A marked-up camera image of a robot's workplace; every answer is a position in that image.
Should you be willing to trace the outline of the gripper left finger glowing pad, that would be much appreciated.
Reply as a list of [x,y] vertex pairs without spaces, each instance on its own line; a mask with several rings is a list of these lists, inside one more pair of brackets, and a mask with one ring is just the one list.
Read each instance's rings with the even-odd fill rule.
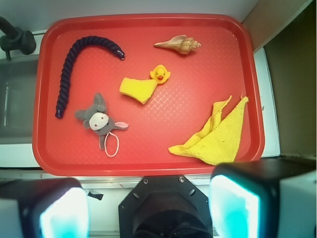
[[1,182],[2,238],[87,238],[88,196],[74,178]]

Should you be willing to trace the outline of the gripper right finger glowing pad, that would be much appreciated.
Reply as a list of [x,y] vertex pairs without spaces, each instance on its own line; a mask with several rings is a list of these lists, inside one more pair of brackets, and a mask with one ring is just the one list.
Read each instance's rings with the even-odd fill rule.
[[222,238],[314,238],[317,162],[298,157],[223,163],[209,185],[213,227]]

